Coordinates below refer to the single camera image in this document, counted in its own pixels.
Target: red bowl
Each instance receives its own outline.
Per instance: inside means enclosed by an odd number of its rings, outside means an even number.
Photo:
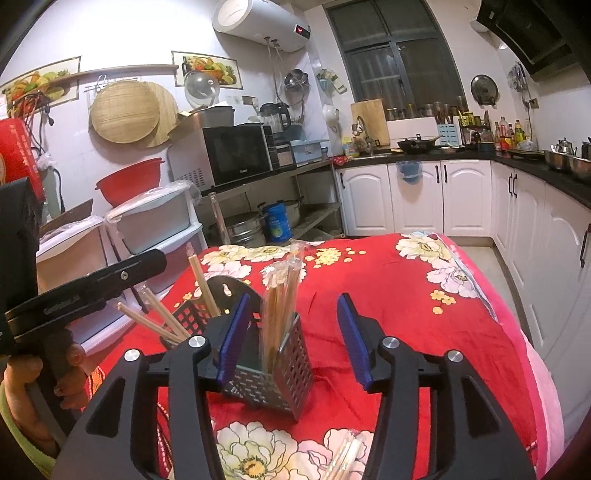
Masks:
[[[161,157],[150,158],[122,168],[99,180],[95,190],[100,190],[106,201],[117,207],[160,185],[160,164],[163,162]]]

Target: chopstick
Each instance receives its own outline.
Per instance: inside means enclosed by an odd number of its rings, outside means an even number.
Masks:
[[[166,324],[174,331],[174,333],[183,340],[189,338],[191,334],[185,330],[183,325],[168,311],[162,302],[156,298],[156,295],[148,287],[144,286],[141,289],[141,294],[145,296],[152,308],[162,317]]]
[[[201,268],[197,255],[191,255],[189,257],[189,263],[191,264],[193,275],[195,275],[195,280],[197,280],[197,285],[199,285],[199,288],[201,289],[201,295],[203,295],[205,305],[209,310],[209,316],[219,317],[222,314],[222,312],[220,312],[220,309],[217,308],[217,304],[213,298],[212,291],[209,290],[207,280],[205,280],[205,275],[203,275],[203,270]]]
[[[159,327],[158,325],[156,325],[155,323],[151,322],[146,317],[144,317],[140,312],[137,312],[137,311],[129,308],[123,302],[119,302],[117,304],[117,310],[119,310],[124,315],[127,315],[133,321],[139,323],[140,325],[143,325],[144,327],[149,328],[153,332],[157,333],[158,335],[166,338],[167,340],[169,340],[171,342],[174,342],[174,343],[182,342],[182,340],[179,339],[175,334],[164,330],[162,327]]]

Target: stainless steel bowl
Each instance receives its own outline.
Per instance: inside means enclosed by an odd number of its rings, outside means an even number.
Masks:
[[[569,167],[574,178],[585,183],[591,183],[591,160],[569,155]]]
[[[570,171],[569,156],[566,153],[544,150],[544,157],[552,170]]]

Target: digital display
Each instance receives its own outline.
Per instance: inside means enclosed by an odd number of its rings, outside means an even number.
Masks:
[[[300,25],[295,26],[294,32],[298,35],[301,35],[304,38],[307,38],[308,40],[310,39],[310,30],[306,30],[304,27]]]

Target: utensil rack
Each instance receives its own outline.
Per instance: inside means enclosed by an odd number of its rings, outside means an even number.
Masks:
[[[207,285],[217,306],[223,312],[222,315],[229,314],[243,294],[246,293],[251,298],[251,324],[246,331],[234,378],[226,387],[225,393],[254,407],[281,410],[297,421],[303,412],[313,382],[300,315],[294,314],[290,330],[277,353],[274,371],[264,372],[259,357],[257,325],[261,319],[261,296],[240,280],[225,275],[210,278]],[[215,322],[215,318],[212,319],[207,312],[203,296],[185,301],[173,315],[192,335],[204,334],[208,326],[214,325]],[[162,337],[160,341],[167,349],[175,347],[175,344]]]

